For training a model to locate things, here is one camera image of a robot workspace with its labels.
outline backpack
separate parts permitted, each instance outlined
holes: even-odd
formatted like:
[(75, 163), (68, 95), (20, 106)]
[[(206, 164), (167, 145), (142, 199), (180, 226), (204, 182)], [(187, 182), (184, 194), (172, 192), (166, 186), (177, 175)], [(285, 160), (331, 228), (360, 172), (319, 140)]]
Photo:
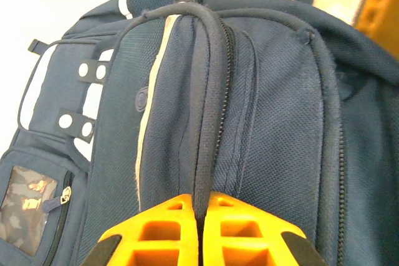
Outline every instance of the backpack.
[(211, 191), (328, 265), (399, 264), (399, 64), (353, 27), (293, 0), (109, 0), (29, 50), (0, 265), (80, 265), (179, 194), (201, 229)]

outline white snap button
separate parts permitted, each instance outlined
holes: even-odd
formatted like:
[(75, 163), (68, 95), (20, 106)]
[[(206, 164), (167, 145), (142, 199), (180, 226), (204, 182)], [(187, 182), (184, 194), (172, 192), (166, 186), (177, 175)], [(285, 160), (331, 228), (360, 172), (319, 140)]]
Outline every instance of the white snap button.
[(89, 66), (87, 64), (81, 64), (79, 67), (79, 76), (85, 77), (89, 71)]
[(58, 120), (58, 124), (62, 129), (66, 129), (72, 124), (72, 117), (70, 115), (62, 115)]
[(101, 80), (105, 77), (106, 71), (107, 71), (107, 69), (105, 68), (104, 65), (99, 65), (99, 67), (97, 68), (97, 71), (95, 73), (95, 76), (97, 77), (97, 79)]
[(90, 133), (92, 132), (92, 130), (93, 130), (93, 125), (92, 125), (91, 123), (86, 123), (86, 124), (83, 125), (83, 128), (82, 128), (82, 135), (83, 135), (84, 137), (87, 137), (87, 136), (90, 135)]

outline black zipper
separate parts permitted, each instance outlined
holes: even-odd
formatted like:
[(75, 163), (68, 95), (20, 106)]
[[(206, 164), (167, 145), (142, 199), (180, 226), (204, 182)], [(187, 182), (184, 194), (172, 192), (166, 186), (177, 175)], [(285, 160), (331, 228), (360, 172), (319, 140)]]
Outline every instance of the black zipper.
[(214, 157), (214, 164), (216, 164), (216, 158), (219, 153), (221, 137), (223, 133), (224, 120), (226, 118), (227, 104), (229, 100), (229, 92), (230, 92), (230, 82), (231, 82), (231, 71), (234, 65), (234, 33), (233, 30), (227, 26), (221, 18), (219, 18), (220, 24), (223, 29), (224, 37), (226, 39), (226, 48), (227, 48), (227, 75), (226, 75), (226, 86), (224, 88), (224, 99), (223, 99), (223, 107), (222, 107), (222, 115), (220, 119), (218, 140), (216, 142), (216, 152)]
[[(74, 174), (72, 172), (68, 171), (64, 178), (63, 188), (71, 187), (73, 180), (74, 180)], [(49, 253), (47, 254), (47, 257), (43, 263), (43, 266), (50, 266), (52, 261), (54, 260), (55, 253), (57, 253), (58, 244), (60, 243), (62, 232), (65, 227), (65, 222), (67, 220), (69, 203), (70, 203), (70, 201), (66, 202), (64, 205), (61, 206), (61, 214), (60, 214), (60, 218), (58, 221), (57, 232), (55, 233), (54, 240), (51, 243)]]
[(345, 135), (341, 124), (339, 130), (339, 220), (337, 265), (344, 264), (345, 245)]

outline orange plastic object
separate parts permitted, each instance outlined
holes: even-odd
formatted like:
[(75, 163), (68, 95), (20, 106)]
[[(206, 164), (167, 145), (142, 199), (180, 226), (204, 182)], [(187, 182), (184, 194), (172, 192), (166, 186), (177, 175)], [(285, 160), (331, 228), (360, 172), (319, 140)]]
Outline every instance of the orange plastic object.
[(213, 192), (204, 225), (204, 265), (298, 266), (281, 236), (295, 225), (233, 197)]
[(365, 0), (356, 28), (399, 60), (399, 0)]
[(112, 227), (121, 235), (108, 266), (197, 266), (198, 233), (191, 196), (182, 194)]

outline zipper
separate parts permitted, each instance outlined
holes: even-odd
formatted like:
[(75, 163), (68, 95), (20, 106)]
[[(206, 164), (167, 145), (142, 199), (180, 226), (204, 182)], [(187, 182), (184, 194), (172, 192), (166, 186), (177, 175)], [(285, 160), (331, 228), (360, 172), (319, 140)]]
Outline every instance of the zipper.
[(345, 135), (343, 125), (339, 129), (339, 220), (337, 265), (344, 264), (345, 245)]
[(219, 154), (219, 148), (220, 148), (220, 143), (221, 143), (221, 138), (222, 138), (223, 128), (224, 128), (224, 120), (226, 119), (227, 104), (228, 104), (229, 92), (230, 92), (231, 71), (232, 71), (232, 68), (234, 65), (234, 41), (235, 41), (233, 30), (229, 26), (227, 26), (220, 17), (218, 19), (222, 26), (222, 29), (224, 32), (224, 37), (226, 39), (227, 76), (226, 76), (226, 86), (224, 88), (222, 115), (221, 115), (221, 119), (220, 119), (218, 139), (216, 142), (214, 165), (216, 164), (216, 158), (218, 157), (218, 154)]
[(74, 180), (74, 174), (68, 171), (64, 178), (64, 185), (63, 185), (64, 190), (62, 191), (62, 195), (50, 200), (50, 201), (57, 200), (58, 204), (54, 205), (54, 207), (50, 209), (49, 212), (53, 211), (57, 207), (61, 207), (61, 213), (58, 221), (57, 232), (55, 233), (54, 240), (51, 243), (49, 253), (47, 254), (43, 266), (50, 266), (55, 257), (55, 253), (57, 252), (58, 244), (62, 236), (62, 231), (64, 230), (65, 222), (67, 220), (68, 208), (69, 208), (70, 198), (72, 195), (71, 185), (73, 180)]

